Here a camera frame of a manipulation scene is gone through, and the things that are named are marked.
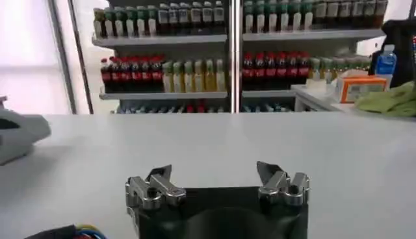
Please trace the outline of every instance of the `bottle cap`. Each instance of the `bottle cap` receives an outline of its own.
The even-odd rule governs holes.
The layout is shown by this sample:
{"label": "bottle cap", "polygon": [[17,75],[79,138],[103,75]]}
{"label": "bottle cap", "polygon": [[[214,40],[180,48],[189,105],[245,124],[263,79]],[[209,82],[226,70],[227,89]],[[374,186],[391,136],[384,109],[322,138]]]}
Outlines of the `bottle cap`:
{"label": "bottle cap", "polygon": [[384,46],[384,51],[394,51],[395,50],[395,45],[385,45]]}

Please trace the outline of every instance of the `white table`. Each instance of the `white table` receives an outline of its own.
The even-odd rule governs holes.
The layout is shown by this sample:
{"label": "white table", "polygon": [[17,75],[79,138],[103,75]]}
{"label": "white table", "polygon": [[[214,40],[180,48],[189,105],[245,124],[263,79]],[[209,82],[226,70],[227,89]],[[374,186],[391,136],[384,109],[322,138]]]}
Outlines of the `white table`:
{"label": "white table", "polygon": [[47,119],[52,136],[0,167],[1,239],[71,223],[133,239],[128,177],[173,164],[178,186],[257,186],[257,160],[311,177],[309,239],[414,238],[413,121],[336,112]]}

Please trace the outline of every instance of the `orange box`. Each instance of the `orange box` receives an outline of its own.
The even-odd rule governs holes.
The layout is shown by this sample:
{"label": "orange box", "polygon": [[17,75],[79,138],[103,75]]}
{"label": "orange box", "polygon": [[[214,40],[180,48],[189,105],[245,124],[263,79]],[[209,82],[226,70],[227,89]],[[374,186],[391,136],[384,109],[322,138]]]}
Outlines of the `orange box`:
{"label": "orange box", "polygon": [[335,96],[340,103],[354,103],[369,92],[383,92],[386,85],[386,79],[374,75],[345,77],[338,80]]}

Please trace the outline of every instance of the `shelf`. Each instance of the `shelf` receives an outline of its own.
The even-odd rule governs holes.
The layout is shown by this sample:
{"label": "shelf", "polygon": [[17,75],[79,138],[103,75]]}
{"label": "shelf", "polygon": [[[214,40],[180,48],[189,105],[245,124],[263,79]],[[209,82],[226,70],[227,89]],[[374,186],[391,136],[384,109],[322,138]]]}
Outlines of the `shelf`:
{"label": "shelf", "polygon": [[226,34],[205,36],[155,36],[145,38],[96,38],[92,36],[92,44],[99,47],[117,47],[126,45],[170,45],[170,44],[192,44],[192,43],[215,43],[225,42]]}
{"label": "shelf", "polygon": [[269,98],[269,97],[294,97],[292,90],[262,90],[262,91],[243,91],[245,98]]}
{"label": "shelf", "polygon": [[100,99],[118,100],[154,100],[154,99],[225,99],[227,92],[194,92],[194,93],[111,93],[106,94],[101,88]]}
{"label": "shelf", "polygon": [[251,41],[284,41],[284,40],[324,40],[324,39],[356,39],[364,40],[384,36],[380,29],[362,30],[312,30],[297,32],[245,33],[242,39]]}

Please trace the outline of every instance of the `red bottle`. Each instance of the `red bottle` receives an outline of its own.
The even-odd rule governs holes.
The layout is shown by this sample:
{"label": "red bottle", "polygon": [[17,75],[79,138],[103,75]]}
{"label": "red bottle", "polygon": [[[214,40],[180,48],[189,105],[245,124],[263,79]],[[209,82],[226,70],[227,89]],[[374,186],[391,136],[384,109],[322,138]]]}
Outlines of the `red bottle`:
{"label": "red bottle", "polygon": [[297,84],[306,84],[307,77],[309,75],[310,63],[309,54],[306,52],[299,52],[298,55],[298,81]]}
{"label": "red bottle", "polygon": [[273,52],[266,54],[266,89],[273,89],[276,78],[276,55]]}
{"label": "red bottle", "polygon": [[260,90],[264,87],[265,75],[266,75],[264,53],[258,53],[255,56],[254,68],[255,68],[254,87],[256,90]]}
{"label": "red bottle", "polygon": [[285,88],[285,81],[286,81],[286,73],[287,73],[287,66],[286,66],[286,54],[284,52],[279,52],[276,57],[276,79],[274,86],[281,90]]}
{"label": "red bottle", "polygon": [[142,87],[142,67],[138,57],[131,59],[131,79],[133,83],[133,90],[140,92]]}
{"label": "red bottle", "polygon": [[298,54],[296,52],[289,53],[286,58],[287,61],[287,77],[286,89],[290,89],[292,84],[296,84],[298,78]]}
{"label": "red bottle", "polygon": [[254,77],[254,62],[253,55],[246,53],[242,63],[242,89],[252,90],[252,81]]}
{"label": "red bottle", "polygon": [[105,91],[108,93],[112,92],[111,72],[106,58],[101,59],[101,78],[103,79]]}

